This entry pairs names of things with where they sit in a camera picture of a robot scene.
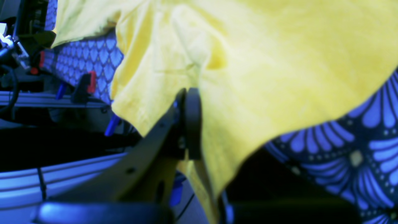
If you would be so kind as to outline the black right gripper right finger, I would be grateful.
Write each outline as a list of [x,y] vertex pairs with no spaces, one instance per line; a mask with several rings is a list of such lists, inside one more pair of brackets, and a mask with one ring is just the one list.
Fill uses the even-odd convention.
[[336,197],[233,202],[219,199],[221,224],[360,224],[357,210]]

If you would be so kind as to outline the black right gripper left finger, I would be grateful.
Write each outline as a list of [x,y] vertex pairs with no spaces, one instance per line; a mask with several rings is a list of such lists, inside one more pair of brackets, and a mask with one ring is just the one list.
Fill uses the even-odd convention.
[[181,89],[132,151],[103,173],[40,204],[34,224],[172,224],[179,160],[201,158],[201,99]]

